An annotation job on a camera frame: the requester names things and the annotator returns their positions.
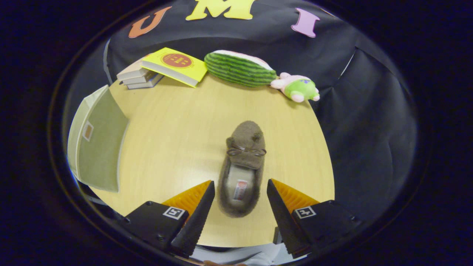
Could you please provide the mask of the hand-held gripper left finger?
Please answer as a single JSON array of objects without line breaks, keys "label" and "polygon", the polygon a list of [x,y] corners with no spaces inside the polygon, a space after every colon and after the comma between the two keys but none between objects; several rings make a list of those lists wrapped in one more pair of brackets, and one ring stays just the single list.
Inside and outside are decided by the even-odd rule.
[{"label": "hand-held gripper left finger", "polygon": [[124,217],[124,229],[162,252],[187,259],[194,252],[215,197],[208,180],[162,203],[147,201]]}]

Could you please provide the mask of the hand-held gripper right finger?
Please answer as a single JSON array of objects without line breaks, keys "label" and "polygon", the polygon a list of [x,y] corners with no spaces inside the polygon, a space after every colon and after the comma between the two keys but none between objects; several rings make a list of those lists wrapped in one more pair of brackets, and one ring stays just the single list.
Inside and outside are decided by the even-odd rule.
[{"label": "hand-held gripper right finger", "polygon": [[279,234],[294,259],[329,254],[363,224],[338,201],[319,202],[275,179],[268,180],[267,196]]}]

